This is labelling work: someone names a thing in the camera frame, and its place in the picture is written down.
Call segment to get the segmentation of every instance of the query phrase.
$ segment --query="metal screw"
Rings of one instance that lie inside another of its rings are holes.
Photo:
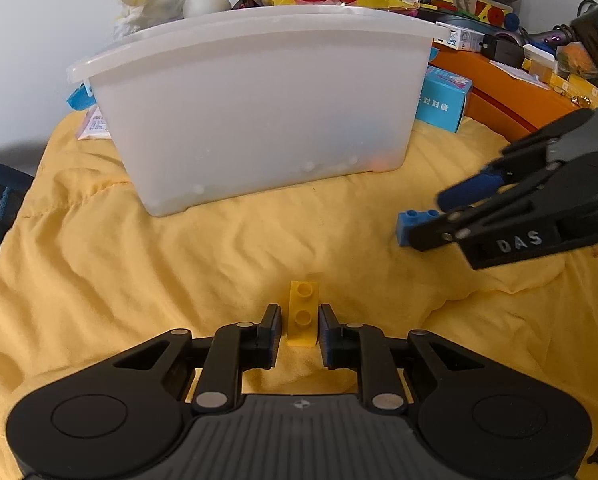
[[[221,392],[203,392],[195,402],[202,408],[220,408],[228,402],[228,396]]]
[[[403,397],[396,394],[379,394],[373,397],[373,406],[380,410],[396,410],[403,406]]]
[[[457,234],[454,236],[457,238],[457,240],[463,240],[464,238],[470,236],[470,232],[471,231],[469,229],[459,229]]]

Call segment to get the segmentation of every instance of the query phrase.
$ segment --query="bed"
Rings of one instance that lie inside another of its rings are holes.
[[[465,118],[451,134],[416,121],[402,168],[331,178],[146,214],[109,140],[52,134],[0,251],[0,480],[20,478],[4,424],[31,390],[172,328],[212,335],[319,282],[342,322],[389,336],[425,328],[575,396],[598,444],[598,258],[590,249],[472,270],[457,247],[400,248],[397,213],[477,171],[505,144]],[[282,341],[277,366],[246,391],[350,390],[317,347]],[[584,464],[584,480],[598,465]]]

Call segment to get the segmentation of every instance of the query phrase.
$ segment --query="orange object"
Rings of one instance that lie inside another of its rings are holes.
[[[439,7],[439,9],[447,9],[452,12],[457,12],[457,10],[459,10],[454,4],[454,0],[430,0],[430,3]]]
[[[550,84],[552,74],[554,74],[550,67],[542,65],[538,61],[533,61],[530,63],[530,69],[528,70],[528,73],[530,75],[537,76],[539,81],[546,84]]]
[[[474,6],[474,14],[479,18],[479,21],[490,23],[495,27],[503,27],[506,14],[509,12],[508,9],[502,9],[484,0],[477,0]]]
[[[472,79],[474,89],[466,116],[513,141],[573,112],[577,106],[552,90],[519,81],[475,52],[445,46],[432,65]]]

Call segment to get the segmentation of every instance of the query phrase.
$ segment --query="small box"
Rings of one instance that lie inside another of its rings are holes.
[[[542,83],[546,84],[550,83],[552,74],[554,74],[551,67],[545,66],[536,60],[532,60],[530,62],[530,69],[528,70],[528,73],[535,76]]]
[[[514,68],[521,68],[524,65],[525,51],[523,47],[490,34],[483,37],[481,53],[488,59]]]
[[[483,34],[470,30],[469,28],[457,27],[449,23],[437,22],[437,25],[448,28],[450,30],[450,39],[435,40],[435,43],[440,43],[449,46],[455,50],[464,50],[466,52],[481,52],[481,45],[483,44]]]
[[[471,91],[470,79],[429,66],[415,118],[456,133]]]

